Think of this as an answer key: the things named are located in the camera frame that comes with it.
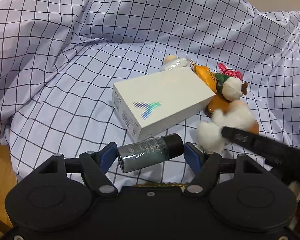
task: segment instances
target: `black tongs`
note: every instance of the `black tongs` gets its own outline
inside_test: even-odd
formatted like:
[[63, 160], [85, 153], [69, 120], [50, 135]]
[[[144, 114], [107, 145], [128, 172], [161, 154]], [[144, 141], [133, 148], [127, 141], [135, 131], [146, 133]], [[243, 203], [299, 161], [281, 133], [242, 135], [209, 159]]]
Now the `black tongs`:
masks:
[[236, 128], [223, 127], [223, 138], [265, 158], [282, 176], [300, 183], [300, 149]]

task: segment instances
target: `plaid fabric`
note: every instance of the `plaid fabric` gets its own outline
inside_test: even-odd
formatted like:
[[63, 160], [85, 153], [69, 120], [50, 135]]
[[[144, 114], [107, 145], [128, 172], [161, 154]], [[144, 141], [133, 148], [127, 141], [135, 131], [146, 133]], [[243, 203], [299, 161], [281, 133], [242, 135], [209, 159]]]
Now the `plaid fabric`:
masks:
[[[168, 54], [241, 71], [260, 133], [300, 147], [298, 11], [262, 13], [246, 0], [1, 0], [0, 139], [14, 171], [24, 177], [54, 153], [132, 143], [111, 106], [112, 85], [158, 71]], [[195, 142], [207, 120], [200, 112], [158, 136]], [[185, 183], [193, 173], [180, 156], [127, 174], [116, 161], [107, 176], [120, 188]]]

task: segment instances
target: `stuffed toy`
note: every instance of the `stuffed toy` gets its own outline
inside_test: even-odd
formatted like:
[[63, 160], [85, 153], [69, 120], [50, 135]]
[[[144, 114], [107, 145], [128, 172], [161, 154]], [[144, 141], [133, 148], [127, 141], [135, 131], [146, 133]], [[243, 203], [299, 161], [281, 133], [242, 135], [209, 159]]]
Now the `stuffed toy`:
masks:
[[259, 133], [258, 122], [248, 105], [239, 100], [230, 104], [227, 114], [216, 109], [211, 120], [212, 122], [201, 122], [198, 126], [198, 143], [206, 152], [221, 153], [229, 143], [221, 136], [221, 129], [224, 126]]
[[228, 102], [239, 100], [242, 95], [247, 95], [248, 93], [248, 83], [242, 84], [239, 78], [219, 72], [212, 73], [208, 67], [196, 64], [194, 64], [194, 71], [212, 91], [222, 96]]

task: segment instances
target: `white box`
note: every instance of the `white box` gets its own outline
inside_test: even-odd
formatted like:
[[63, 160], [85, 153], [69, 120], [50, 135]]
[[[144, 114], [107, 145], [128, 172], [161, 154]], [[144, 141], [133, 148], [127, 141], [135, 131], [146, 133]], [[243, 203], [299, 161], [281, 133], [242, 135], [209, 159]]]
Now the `white box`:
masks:
[[203, 110], [214, 92], [188, 67], [117, 82], [113, 106], [135, 142]]

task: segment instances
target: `holographic logo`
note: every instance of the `holographic logo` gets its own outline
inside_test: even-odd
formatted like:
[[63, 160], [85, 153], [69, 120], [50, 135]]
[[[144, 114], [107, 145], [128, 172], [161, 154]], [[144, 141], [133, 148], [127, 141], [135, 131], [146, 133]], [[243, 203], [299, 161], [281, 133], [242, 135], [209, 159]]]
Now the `holographic logo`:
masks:
[[161, 106], [160, 102], [153, 102], [153, 103], [140, 103], [140, 102], [134, 102], [133, 105], [137, 108], [145, 108], [145, 111], [142, 113], [141, 117], [143, 120], [148, 119], [148, 117], [151, 115], [152, 111]]

